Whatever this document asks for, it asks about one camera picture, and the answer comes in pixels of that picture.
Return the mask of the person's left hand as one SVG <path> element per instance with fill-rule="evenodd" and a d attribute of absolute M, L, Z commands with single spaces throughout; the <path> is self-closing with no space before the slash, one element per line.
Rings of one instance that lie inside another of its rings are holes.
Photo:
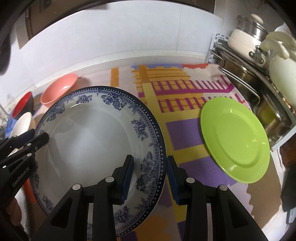
<path fill-rule="evenodd" d="M 14 226 L 18 226 L 21 224 L 22 212 L 15 198 L 11 201 L 10 205 L 6 207 L 6 212 L 9 215 L 10 221 Z"/>

